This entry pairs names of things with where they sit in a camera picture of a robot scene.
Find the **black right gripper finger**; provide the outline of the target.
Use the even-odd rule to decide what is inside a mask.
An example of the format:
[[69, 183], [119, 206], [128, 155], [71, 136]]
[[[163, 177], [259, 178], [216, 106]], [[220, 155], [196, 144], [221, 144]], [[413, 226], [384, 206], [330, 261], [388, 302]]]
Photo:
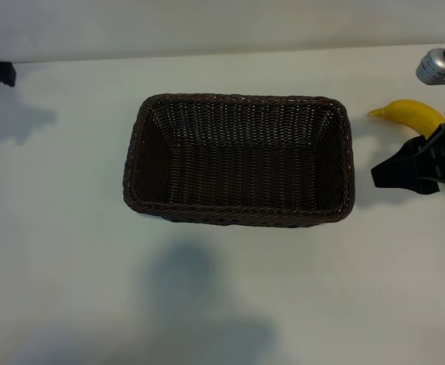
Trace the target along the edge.
[[420, 147], [426, 142], [420, 135], [409, 139], [389, 159], [372, 168], [374, 181], [412, 181], [418, 178], [414, 156]]
[[401, 176], [377, 177], [376, 187], [381, 189], [406, 189], [421, 195], [431, 195], [440, 191], [439, 185], [435, 181], [403, 179]]

